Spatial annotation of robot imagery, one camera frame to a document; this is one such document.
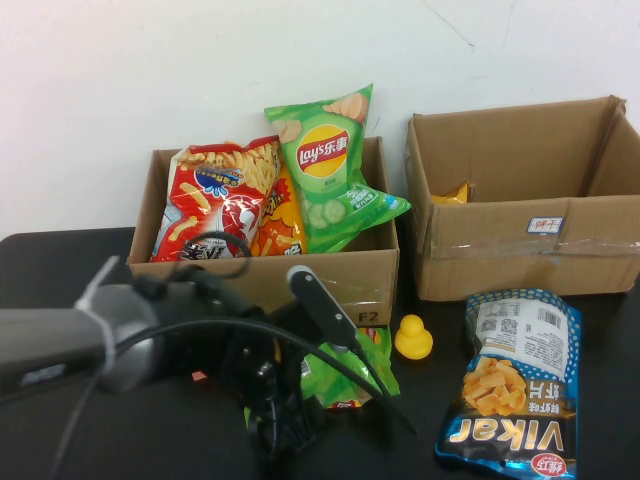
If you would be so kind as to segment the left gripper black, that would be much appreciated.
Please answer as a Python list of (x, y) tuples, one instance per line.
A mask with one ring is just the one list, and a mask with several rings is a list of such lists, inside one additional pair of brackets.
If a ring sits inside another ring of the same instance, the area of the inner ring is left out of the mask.
[[(311, 317), (301, 307), (271, 314), (258, 308), (236, 315), (223, 328), (222, 385), (246, 408), (249, 440), (259, 458), (276, 458), (279, 447), (306, 449), (321, 426), (321, 403), (302, 398), (301, 363), (311, 341)], [(276, 406), (282, 406), (278, 412)]]

